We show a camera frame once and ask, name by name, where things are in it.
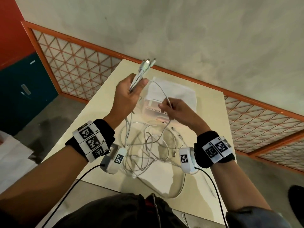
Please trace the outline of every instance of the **red panel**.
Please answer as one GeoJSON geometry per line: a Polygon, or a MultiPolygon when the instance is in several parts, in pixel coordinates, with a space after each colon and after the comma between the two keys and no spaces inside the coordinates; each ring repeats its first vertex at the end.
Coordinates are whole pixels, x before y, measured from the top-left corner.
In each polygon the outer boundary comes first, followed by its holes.
{"type": "Polygon", "coordinates": [[[0,0],[0,70],[35,52],[15,0],[0,0]]]}

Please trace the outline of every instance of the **concrete floor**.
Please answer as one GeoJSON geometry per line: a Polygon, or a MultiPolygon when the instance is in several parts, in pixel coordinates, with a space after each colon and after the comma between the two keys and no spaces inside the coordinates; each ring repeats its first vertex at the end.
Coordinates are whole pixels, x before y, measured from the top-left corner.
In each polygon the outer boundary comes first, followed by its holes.
{"type": "MultiPolygon", "coordinates": [[[[58,96],[15,137],[33,149],[36,161],[40,162],[84,107],[83,103],[58,96]]],[[[238,155],[237,160],[271,208],[281,213],[293,228],[301,228],[301,224],[288,203],[287,191],[294,184],[304,186],[304,176],[244,156],[238,155]]],[[[117,194],[117,192],[80,181],[47,227],[51,227],[65,214],[75,211],[90,201],[113,194],[117,194]]],[[[174,213],[182,220],[180,211],[174,211],[174,213]]],[[[221,224],[188,214],[186,218],[192,228],[224,227],[221,224]]]]}

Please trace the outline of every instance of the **black wire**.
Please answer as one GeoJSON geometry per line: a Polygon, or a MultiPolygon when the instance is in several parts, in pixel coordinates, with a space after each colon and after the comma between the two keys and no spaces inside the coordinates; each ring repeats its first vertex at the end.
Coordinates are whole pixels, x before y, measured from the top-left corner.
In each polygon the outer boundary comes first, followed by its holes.
{"type": "Polygon", "coordinates": [[[222,203],[221,203],[221,199],[219,198],[219,194],[218,194],[218,192],[217,192],[216,186],[215,186],[215,184],[214,184],[212,178],[211,178],[211,177],[209,176],[209,174],[207,174],[204,170],[202,170],[202,169],[200,169],[200,168],[196,168],[196,167],[195,167],[195,169],[200,170],[200,171],[203,171],[203,172],[209,177],[209,179],[211,180],[211,182],[212,182],[212,184],[213,184],[213,186],[214,186],[214,188],[215,188],[215,192],[216,192],[216,194],[217,194],[217,198],[218,198],[218,200],[219,200],[218,202],[219,202],[219,206],[221,207],[221,211],[222,211],[222,215],[223,215],[223,219],[224,219],[225,226],[226,226],[226,228],[228,228],[227,223],[226,223],[226,219],[225,219],[225,215],[224,215],[224,211],[223,211],[223,207],[222,207],[222,203]]]}
{"type": "Polygon", "coordinates": [[[43,224],[43,226],[41,228],[44,228],[45,225],[49,222],[49,220],[51,219],[51,217],[55,214],[55,212],[58,210],[58,208],[61,206],[61,204],[63,203],[63,201],[66,199],[66,197],[69,195],[69,193],[71,192],[71,190],[74,188],[74,186],[76,186],[76,184],[84,177],[87,175],[87,173],[89,173],[91,170],[95,169],[96,167],[99,166],[104,166],[104,164],[100,164],[97,166],[94,166],[93,168],[89,169],[84,175],[82,175],[77,182],[74,183],[74,185],[70,188],[70,190],[66,193],[66,195],[63,197],[63,199],[61,200],[61,202],[59,203],[59,205],[56,207],[56,209],[54,210],[54,212],[51,214],[51,216],[47,219],[47,221],[43,224]]]}

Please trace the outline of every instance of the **teal door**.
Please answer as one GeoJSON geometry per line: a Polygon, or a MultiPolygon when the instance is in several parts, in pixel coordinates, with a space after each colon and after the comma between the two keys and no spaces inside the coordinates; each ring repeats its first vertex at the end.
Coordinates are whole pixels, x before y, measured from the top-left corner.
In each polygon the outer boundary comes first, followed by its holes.
{"type": "Polygon", "coordinates": [[[36,53],[0,71],[0,130],[15,135],[58,95],[36,53]]]}

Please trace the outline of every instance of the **gray sleeve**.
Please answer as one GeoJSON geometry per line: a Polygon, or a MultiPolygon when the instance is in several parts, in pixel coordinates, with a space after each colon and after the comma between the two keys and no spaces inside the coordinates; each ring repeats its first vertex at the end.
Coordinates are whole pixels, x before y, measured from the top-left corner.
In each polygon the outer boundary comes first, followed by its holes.
{"type": "Polygon", "coordinates": [[[258,207],[244,207],[226,213],[230,228],[291,228],[278,213],[258,207]]]}

